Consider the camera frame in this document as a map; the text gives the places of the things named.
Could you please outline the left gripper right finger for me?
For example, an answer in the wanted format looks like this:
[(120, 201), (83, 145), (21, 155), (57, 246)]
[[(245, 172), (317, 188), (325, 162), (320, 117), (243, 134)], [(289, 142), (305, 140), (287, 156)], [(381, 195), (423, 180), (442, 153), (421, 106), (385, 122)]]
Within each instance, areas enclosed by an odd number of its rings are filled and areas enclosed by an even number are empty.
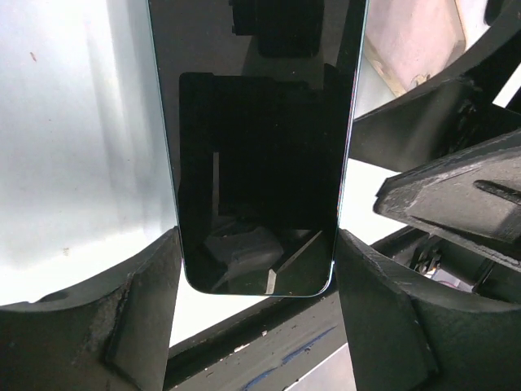
[(518, 390), (520, 307), (427, 279), (348, 231), (335, 276), (359, 390)]

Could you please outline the beige phone case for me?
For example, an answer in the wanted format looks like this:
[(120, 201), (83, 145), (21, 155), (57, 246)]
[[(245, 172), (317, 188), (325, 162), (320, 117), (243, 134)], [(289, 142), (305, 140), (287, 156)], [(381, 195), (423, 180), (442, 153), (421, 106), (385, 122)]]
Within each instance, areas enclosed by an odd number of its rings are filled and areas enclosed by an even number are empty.
[(368, 3), (364, 54), (396, 97), (432, 79), (465, 50), (457, 1)]

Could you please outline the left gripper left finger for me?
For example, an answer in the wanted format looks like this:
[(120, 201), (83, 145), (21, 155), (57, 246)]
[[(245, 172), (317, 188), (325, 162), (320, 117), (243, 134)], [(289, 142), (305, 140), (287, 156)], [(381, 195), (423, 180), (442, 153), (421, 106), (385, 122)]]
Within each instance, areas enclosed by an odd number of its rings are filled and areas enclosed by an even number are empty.
[(3, 390), (161, 390), (182, 263), (177, 228), (34, 303), (1, 308)]

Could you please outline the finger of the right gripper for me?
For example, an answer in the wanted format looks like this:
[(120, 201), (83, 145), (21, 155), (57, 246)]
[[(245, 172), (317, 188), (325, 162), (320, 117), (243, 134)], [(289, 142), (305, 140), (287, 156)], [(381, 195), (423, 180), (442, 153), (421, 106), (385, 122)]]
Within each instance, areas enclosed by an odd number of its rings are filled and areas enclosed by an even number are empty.
[(374, 211), (491, 260), (519, 260), (520, 132), (386, 179)]
[(357, 118), (352, 158), (408, 171), (519, 129), (519, 113), (493, 104), (519, 64), (520, 3), (509, 1), (477, 43), (442, 73)]

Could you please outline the teal-edged phone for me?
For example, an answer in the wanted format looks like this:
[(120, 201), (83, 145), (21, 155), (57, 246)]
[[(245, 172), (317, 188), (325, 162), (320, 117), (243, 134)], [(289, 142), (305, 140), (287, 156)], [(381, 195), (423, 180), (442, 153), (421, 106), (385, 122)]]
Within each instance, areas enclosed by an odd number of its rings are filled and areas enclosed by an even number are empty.
[(334, 269), (367, 2), (149, 10), (189, 285), (320, 294)]

